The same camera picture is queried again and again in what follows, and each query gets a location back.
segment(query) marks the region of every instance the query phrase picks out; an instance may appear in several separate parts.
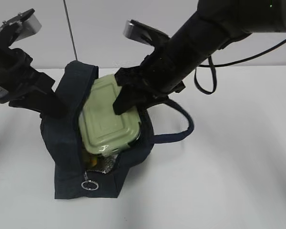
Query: bag strap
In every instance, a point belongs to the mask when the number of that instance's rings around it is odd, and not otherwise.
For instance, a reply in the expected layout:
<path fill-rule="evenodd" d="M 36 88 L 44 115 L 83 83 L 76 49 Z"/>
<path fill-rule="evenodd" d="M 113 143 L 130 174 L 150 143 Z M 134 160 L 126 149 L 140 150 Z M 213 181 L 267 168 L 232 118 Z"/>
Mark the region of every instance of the bag strap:
<path fill-rule="evenodd" d="M 187 119 L 189 126 L 187 130 L 180 133 L 154 135 L 153 138 L 151 139 L 152 144 L 179 142 L 184 140 L 194 131 L 194 121 L 192 120 L 191 116 L 178 103 L 169 99 L 167 102 L 164 102 L 164 104 L 183 114 L 184 117 Z"/>

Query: white tabletop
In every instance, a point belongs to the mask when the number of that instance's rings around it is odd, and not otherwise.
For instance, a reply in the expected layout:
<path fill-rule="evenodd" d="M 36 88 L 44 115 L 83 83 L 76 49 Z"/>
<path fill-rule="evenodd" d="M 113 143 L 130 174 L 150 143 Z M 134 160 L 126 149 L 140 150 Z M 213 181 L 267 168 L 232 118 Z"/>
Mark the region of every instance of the white tabletop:
<path fill-rule="evenodd" d="M 39 115 L 0 105 L 0 229 L 286 229 L 286 66 L 217 71 L 214 95 L 201 94 L 191 75 L 171 96 L 195 132 L 155 146 L 118 199 L 54 200 Z M 210 86 L 209 70 L 198 78 Z M 157 134 L 187 127 L 164 105 L 149 113 Z"/>

